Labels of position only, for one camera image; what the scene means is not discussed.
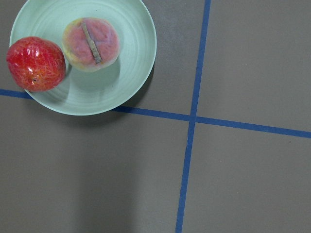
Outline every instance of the round plate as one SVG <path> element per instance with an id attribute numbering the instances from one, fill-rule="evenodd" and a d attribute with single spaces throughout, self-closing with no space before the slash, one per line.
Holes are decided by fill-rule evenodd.
<path id="1" fill-rule="evenodd" d="M 28 0 L 14 22 L 10 45 L 39 36 L 61 47 L 65 27 L 81 17 L 107 19 L 121 51 L 111 66 L 93 73 L 68 66 L 66 78 L 46 92 L 28 92 L 40 104 L 69 115 L 93 115 L 130 99 L 145 83 L 156 57 L 156 30 L 141 0 Z"/>

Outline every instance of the plastic fruit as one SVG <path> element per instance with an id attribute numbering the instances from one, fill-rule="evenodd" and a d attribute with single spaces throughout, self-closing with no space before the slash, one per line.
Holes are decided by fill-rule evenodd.
<path id="1" fill-rule="evenodd" d="M 66 75 L 65 58 L 59 46 L 36 36 L 15 42 L 6 61 L 17 85 L 28 91 L 50 90 Z"/>
<path id="2" fill-rule="evenodd" d="M 101 18 L 79 18 L 63 33 L 63 51 L 79 70 L 94 72 L 113 64 L 120 52 L 119 37 L 113 26 Z"/>

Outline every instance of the gray table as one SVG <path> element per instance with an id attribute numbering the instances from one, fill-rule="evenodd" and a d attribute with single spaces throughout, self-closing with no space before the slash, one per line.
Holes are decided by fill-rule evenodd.
<path id="1" fill-rule="evenodd" d="M 0 232 L 311 232 L 311 1 L 144 0 L 154 70 L 94 116 L 14 83 L 24 2 L 0 9 Z"/>

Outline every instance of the blue line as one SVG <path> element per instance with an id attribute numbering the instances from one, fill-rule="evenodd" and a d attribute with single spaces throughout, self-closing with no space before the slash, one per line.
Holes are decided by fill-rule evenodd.
<path id="1" fill-rule="evenodd" d="M 23 98 L 23 99 L 30 99 L 30 100 L 33 99 L 30 95 L 28 95 L 27 92 L 22 92 L 22 91 L 10 91 L 10 90 L 5 90 L 5 89 L 0 89 L 0 95 Z"/>
<path id="2" fill-rule="evenodd" d="M 132 114 L 151 116 L 151 117 L 161 117 L 161 118 L 174 119 L 174 120 L 189 121 L 190 119 L 189 115 L 168 113 L 168 112 L 155 111 L 155 110 L 142 109 L 142 108 L 126 107 L 126 106 L 119 106 L 117 108 L 112 109 L 112 111 L 122 112 L 122 113 L 132 113 Z"/>
<path id="3" fill-rule="evenodd" d="M 187 138 L 188 141 L 187 141 L 187 146 L 186 146 L 186 151 L 185 151 L 184 167 L 183 167 L 183 174 L 181 178 L 181 187 L 180 187 L 180 195 L 179 195 L 179 205 L 178 205 L 178 210 L 177 210 L 177 220 L 176 220 L 176 228 L 175 228 L 176 233 L 182 233 L 182 229 L 183 229 L 188 179 L 189 179 L 189 171 L 190 171 L 190 162 L 191 162 L 191 154 L 192 154 L 192 145 L 193 145 L 193 138 L 194 138 L 194 130 L 195 130 L 195 123 L 196 123 L 196 115 L 197 115 L 197 109 L 198 109 L 204 54 L 205 54 L 206 39 L 207 39 L 210 2 L 211 0 L 206 0 L 205 5 L 204 5 L 201 39 L 200 39 L 198 60 L 197 60 L 197 65 L 196 65 L 190 120 L 189 120 L 189 127 L 188 127 L 188 138 Z"/>
<path id="4" fill-rule="evenodd" d="M 282 135 L 289 135 L 289 136 L 296 136 L 296 137 L 305 137 L 311 138 L 311 132 L 307 131 L 300 131 L 300 130 L 291 130 L 291 129 L 284 129 L 272 126 L 265 126 L 265 125 L 256 125 L 250 123 L 242 123 L 230 120 L 220 120 L 220 119 L 213 119 L 207 117 L 200 117 L 196 118 L 197 123 L 209 124 L 209 125 L 219 125 L 219 126 L 226 126 L 231 128 L 238 128 L 238 129 L 245 129 L 245 130 L 254 130 L 266 133 L 276 133 Z"/>

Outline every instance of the plate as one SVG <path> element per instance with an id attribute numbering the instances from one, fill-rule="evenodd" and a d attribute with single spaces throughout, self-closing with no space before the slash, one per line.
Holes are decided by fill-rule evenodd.
<path id="1" fill-rule="evenodd" d="M 111 66 L 93 73 L 67 65 L 65 79 L 46 92 L 27 93 L 37 102 L 68 115 L 93 115 L 129 100 L 145 83 L 156 57 L 156 30 L 141 0 L 28 0 L 11 31 L 10 45 L 27 36 L 58 44 L 65 27 L 81 17 L 107 19 L 116 29 L 121 51 Z"/>

